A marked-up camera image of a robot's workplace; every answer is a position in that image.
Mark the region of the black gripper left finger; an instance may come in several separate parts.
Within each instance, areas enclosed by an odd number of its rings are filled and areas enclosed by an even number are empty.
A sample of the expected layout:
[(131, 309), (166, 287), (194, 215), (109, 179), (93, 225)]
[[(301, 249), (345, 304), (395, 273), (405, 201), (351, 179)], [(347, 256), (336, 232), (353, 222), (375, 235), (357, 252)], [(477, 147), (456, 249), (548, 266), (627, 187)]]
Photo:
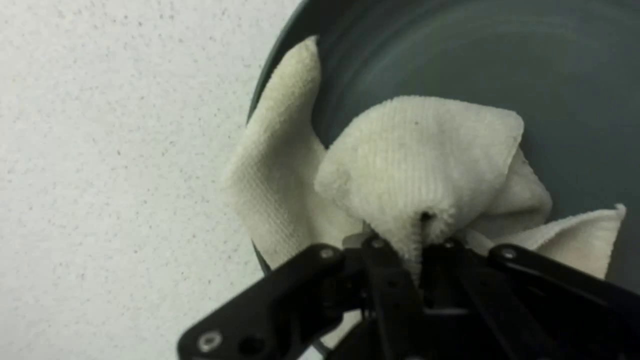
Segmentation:
[(398, 252), (367, 237), (347, 251), (304, 249), (192, 324), (179, 341), (179, 360), (296, 360), (348, 313), (362, 322), (345, 349), (381, 349), (379, 360), (429, 359), (418, 289)]

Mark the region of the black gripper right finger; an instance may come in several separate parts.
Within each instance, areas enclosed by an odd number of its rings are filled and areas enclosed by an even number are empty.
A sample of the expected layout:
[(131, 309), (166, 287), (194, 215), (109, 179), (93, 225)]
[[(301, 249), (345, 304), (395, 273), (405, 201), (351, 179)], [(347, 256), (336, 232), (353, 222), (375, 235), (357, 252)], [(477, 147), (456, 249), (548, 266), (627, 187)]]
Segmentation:
[(640, 299), (522, 247), (423, 251), (431, 360), (640, 360)]

